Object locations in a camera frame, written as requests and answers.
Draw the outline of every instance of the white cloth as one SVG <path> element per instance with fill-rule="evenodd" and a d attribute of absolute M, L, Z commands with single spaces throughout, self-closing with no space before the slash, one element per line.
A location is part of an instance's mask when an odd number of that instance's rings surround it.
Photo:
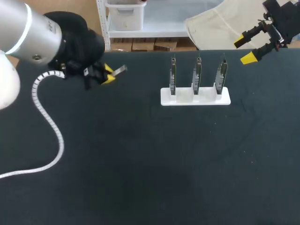
<path fill-rule="evenodd" d="M 257 26 L 266 13 L 265 0 L 224 0 L 217 7 L 186 20 L 189 37 L 201 50 L 235 49 L 234 43 L 242 32 Z M 282 6 L 288 0 L 277 0 Z M 261 32 L 241 49 L 262 47 L 269 43 L 268 34 Z"/>

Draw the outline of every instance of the yellow clamp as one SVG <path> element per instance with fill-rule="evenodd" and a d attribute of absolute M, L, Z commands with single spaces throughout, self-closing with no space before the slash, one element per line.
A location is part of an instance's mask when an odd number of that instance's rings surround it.
<path fill-rule="evenodd" d="M 106 63 L 104 64 L 105 66 L 105 70 L 107 70 L 108 72 L 110 73 L 113 73 L 113 69 L 111 69 Z M 107 83 L 110 83 L 110 82 L 113 82 L 116 78 L 112 75 L 107 75 L 107 81 L 105 81 L 103 84 L 107 84 Z"/>
<path fill-rule="evenodd" d="M 244 65 L 258 62 L 257 58 L 254 56 L 253 52 L 250 52 L 248 55 L 245 55 L 243 58 L 240 59 Z"/>
<path fill-rule="evenodd" d="M 244 38 L 244 35 L 241 34 L 240 37 L 234 42 L 234 46 L 239 40 L 242 40 L 243 38 Z"/>

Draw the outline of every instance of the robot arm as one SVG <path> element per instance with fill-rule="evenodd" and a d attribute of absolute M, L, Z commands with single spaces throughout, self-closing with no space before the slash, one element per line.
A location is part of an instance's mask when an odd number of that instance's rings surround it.
<path fill-rule="evenodd" d="M 273 49 L 279 51 L 279 48 L 286 48 L 293 37 L 300 33 L 300 2 L 293 4 L 289 1 L 280 6 L 276 0 L 266 0 L 263 6 L 267 11 L 263 15 L 264 19 L 267 21 L 271 20 L 272 23 L 267 24 L 265 21 L 260 21 L 258 26 L 243 32 L 234 45 L 236 48 L 243 46 L 261 31 L 269 34 L 270 43 L 254 49 L 251 53 L 244 56 L 241 59 L 243 64 L 258 62 Z"/>
<path fill-rule="evenodd" d="M 62 71 L 65 78 L 79 75 L 86 89 L 92 83 L 104 84 L 126 66 L 113 71 L 100 60 L 104 40 L 79 15 L 51 12 L 40 15 L 18 0 L 0 0 L 0 109 L 17 97 L 20 80 L 15 68 L 5 57 L 14 56 L 36 65 L 48 65 Z"/>
<path fill-rule="evenodd" d="M 0 0 L 0 50 L 34 64 L 50 63 L 62 42 L 60 26 L 27 4 Z"/>

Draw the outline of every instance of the white plastic box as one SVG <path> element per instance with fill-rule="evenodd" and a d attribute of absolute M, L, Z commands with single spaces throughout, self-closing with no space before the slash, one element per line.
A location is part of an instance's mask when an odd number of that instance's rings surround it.
<path fill-rule="evenodd" d="M 140 0 L 107 0 L 105 5 L 115 30 L 142 30 L 146 4 Z"/>

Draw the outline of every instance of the black table surface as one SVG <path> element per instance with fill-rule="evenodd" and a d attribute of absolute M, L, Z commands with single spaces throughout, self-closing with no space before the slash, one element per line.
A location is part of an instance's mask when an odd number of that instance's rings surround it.
<path fill-rule="evenodd" d="M 191 84 L 199 53 L 202 86 L 212 86 L 223 52 L 176 53 L 177 86 Z M 91 91 L 80 78 L 43 81 L 65 153 L 45 172 L 0 180 L 0 224 L 300 224 L 300 50 L 243 66 L 248 52 L 225 51 L 230 106 L 161 106 L 174 53 L 107 53 L 128 72 Z M 31 100 L 47 68 L 17 69 L 19 98 L 0 111 L 0 173 L 58 151 Z"/>

